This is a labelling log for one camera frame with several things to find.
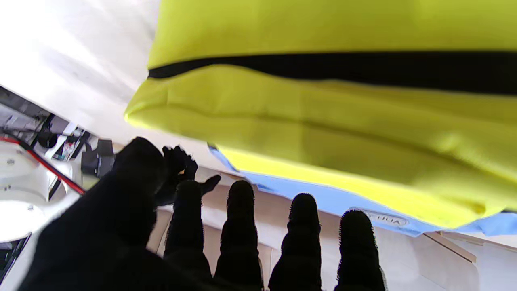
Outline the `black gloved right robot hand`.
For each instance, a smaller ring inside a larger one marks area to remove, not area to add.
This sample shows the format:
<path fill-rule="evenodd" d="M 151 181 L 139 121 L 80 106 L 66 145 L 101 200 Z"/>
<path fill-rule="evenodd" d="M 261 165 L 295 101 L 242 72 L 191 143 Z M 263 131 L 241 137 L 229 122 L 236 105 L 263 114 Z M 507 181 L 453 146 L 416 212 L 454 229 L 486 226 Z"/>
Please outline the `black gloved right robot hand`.
<path fill-rule="evenodd" d="M 184 181 L 194 181 L 199 166 L 193 157 L 179 145 L 163 147 L 163 158 L 166 163 L 166 179 L 154 197 L 155 206 L 174 205 L 178 195 L 176 189 Z"/>

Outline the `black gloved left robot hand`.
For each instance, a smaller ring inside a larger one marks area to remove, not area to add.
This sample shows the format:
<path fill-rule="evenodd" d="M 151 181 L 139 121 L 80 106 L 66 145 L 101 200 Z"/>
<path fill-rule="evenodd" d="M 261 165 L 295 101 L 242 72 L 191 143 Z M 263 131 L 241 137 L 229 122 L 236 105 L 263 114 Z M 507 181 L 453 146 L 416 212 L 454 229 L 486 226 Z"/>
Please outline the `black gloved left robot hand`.
<path fill-rule="evenodd" d="M 134 138 L 83 197 L 40 232 L 20 291 L 262 291 L 254 190 L 234 182 L 227 195 L 220 255 L 204 254 L 202 197 L 221 181 L 177 186 L 174 205 L 157 207 L 166 179 L 162 150 Z"/>

